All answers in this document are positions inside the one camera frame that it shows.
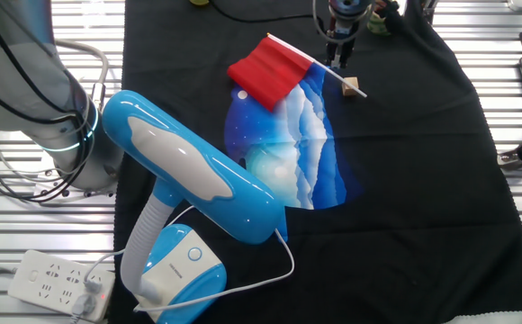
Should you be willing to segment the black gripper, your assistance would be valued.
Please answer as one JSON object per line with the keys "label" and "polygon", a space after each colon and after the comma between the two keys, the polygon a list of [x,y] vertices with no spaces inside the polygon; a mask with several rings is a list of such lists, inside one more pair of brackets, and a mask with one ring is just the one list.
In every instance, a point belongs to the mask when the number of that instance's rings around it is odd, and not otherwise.
{"label": "black gripper", "polygon": [[347,67],[347,60],[351,57],[354,48],[353,40],[356,37],[356,21],[331,18],[329,25],[329,41],[326,44],[325,64],[330,68],[338,67],[337,50],[338,44],[342,44],[339,65]]}

